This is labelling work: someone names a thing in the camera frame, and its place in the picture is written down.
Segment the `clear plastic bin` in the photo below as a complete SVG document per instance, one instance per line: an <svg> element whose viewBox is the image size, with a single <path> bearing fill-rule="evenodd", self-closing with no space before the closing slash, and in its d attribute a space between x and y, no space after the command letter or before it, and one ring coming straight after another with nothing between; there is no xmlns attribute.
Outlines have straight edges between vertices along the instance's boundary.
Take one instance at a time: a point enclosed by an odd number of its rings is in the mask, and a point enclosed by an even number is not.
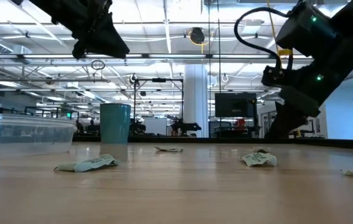
<svg viewBox="0 0 353 224"><path fill-rule="evenodd" d="M0 114L0 158L67 152L73 121Z"/></svg>

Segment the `wooden table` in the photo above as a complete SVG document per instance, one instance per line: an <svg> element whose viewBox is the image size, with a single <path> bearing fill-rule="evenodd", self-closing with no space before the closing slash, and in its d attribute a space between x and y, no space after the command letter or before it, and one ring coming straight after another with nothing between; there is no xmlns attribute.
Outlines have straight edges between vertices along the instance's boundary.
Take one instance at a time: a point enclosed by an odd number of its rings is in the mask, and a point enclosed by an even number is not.
<svg viewBox="0 0 353 224"><path fill-rule="evenodd" d="M0 160L0 223L353 223L353 150L270 145L274 168L239 161L248 144L75 144L69 153ZM115 168L54 172L110 153Z"/></svg>

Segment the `teal cup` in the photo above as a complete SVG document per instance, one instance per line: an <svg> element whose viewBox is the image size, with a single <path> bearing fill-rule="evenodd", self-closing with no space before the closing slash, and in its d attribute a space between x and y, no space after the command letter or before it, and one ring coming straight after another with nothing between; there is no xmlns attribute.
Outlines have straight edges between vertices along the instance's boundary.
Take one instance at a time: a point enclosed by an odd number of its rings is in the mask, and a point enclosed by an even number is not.
<svg viewBox="0 0 353 224"><path fill-rule="evenodd" d="M130 105L123 105L121 103L105 103L100 105L101 143L127 144L130 123Z"/></svg>

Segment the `white column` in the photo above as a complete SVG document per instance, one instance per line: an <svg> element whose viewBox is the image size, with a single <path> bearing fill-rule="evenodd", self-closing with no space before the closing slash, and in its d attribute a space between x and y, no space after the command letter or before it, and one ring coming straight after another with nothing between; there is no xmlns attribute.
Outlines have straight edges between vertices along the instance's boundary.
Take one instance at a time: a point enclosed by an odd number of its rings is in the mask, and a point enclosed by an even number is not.
<svg viewBox="0 0 353 224"><path fill-rule="evenodd" d="M195 132L198 138L208 137L207 80L205 64L185 65L183 118L185 123L197 123L202 128Z"/></svg>

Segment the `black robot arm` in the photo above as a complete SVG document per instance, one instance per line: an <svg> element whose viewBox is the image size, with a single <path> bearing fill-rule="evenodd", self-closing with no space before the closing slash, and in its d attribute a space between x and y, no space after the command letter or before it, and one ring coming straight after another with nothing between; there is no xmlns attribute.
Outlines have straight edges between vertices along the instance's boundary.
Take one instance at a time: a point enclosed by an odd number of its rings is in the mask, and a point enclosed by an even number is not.
<svg viewBox="0 0 353 224"><path fill-rule="evenodd" d="M21 5L23 0L11 0ZM129 48L114 28L112 0L30 0L52 17L54 24L61 23L72 32L78 42L72 55L76 59L86 53L125 58Z"/></svg>
<svg viewBox="0 0 353 224"><path fill-rule="evenodd" d="M353 26L353 0L333 18L305 1L299 1L287 14L270 8L253 9L235 24L235 35L243 44L247 42L238 34L238 23L257 11L287 17L276 43L314 59L310 65L292 70L290 56L288 67L283 69L280 57L272 52L270 56L276 59L276 66L267 66L263 72L262 84L281 88L280 97L285 101L283 105L276 103L277 115L265 137L287 138L290 131L307 122L308 116L316 117L320 113L319 107L353 70L353 27L349 25ZM248 46L263 50L256 45Z"/></svg>

